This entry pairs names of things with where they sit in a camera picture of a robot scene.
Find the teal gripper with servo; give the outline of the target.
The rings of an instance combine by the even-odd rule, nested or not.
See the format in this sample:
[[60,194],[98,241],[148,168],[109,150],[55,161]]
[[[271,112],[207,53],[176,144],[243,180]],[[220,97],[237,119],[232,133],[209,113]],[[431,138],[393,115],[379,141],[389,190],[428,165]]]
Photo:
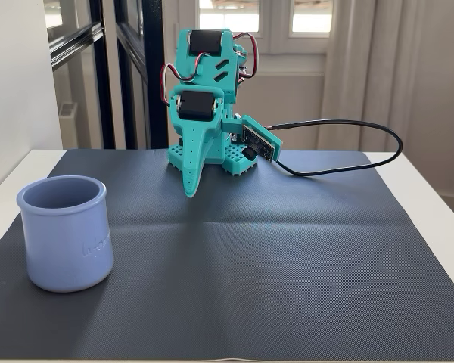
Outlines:
[[242,133],[242,120],[232,115],[232,104],[218,87],[175,85],[169,91],[169,114],[182,138],[182,183],[192,198],[206,163],[222,163],[222,132]]

